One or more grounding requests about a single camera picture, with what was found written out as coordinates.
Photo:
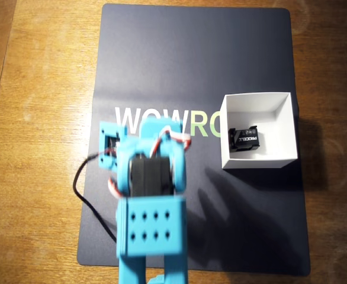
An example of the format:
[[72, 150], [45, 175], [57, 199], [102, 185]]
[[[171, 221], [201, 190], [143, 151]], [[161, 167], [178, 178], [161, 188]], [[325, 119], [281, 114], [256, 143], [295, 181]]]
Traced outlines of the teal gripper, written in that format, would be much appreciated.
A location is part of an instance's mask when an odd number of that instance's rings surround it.
[[139, 127], [139, 142], [152, 143], [158, 137], [160, 132], [165, 128], [170, 127], [172, 131], [182, 132], [182, 121], [174, 121], [169, 118], [147, 117], [143, 119]]

